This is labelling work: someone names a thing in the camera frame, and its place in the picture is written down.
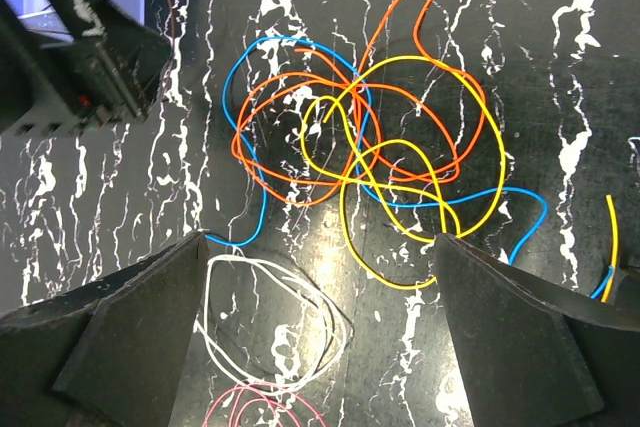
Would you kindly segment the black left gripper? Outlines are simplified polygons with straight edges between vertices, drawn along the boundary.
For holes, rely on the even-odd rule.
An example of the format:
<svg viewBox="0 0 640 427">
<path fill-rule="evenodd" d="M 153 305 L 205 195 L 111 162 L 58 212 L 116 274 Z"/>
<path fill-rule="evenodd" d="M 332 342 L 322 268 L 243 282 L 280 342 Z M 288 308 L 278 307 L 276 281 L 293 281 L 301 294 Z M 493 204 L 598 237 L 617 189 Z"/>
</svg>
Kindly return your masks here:
<svg viewBox="0 0 640 427">
<path fill-rule="evenodd" d="M 123 39 L 75 38 L 63 27 L 57 35 L 30 28 L 1 1 L 2 133 L 80 136 L 145 121 L 162 96 L 169 40 L 147 27 Z"/>
</svg>

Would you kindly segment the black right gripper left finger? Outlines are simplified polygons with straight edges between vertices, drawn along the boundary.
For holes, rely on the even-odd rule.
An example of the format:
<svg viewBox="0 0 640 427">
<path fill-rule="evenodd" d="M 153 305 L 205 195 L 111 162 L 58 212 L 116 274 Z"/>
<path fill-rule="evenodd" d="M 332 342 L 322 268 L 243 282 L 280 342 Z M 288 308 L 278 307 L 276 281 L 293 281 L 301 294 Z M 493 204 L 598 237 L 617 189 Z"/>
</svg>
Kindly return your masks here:
<svg viewBox="0 0 640 427">
<path fill-rule="evenodd" d="M 4 426 L 166 426 L 204 290 L 208 246 L 163 251 L 1 318 Z"/>
</svg>

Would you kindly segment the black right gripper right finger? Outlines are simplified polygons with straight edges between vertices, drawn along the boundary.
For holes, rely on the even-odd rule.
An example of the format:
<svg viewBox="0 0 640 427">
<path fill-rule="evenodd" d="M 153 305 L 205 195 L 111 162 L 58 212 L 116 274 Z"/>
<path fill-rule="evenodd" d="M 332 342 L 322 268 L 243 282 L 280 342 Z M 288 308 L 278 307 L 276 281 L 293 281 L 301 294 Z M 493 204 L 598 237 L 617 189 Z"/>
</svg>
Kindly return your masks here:
<svg viewBox="0 0 640 427">
<path fill-rule="evenodd" d="M 441 234 L 434 270 L 475 425 L 638 425 L 638 269 L 601 303 Z"/>
</svg>

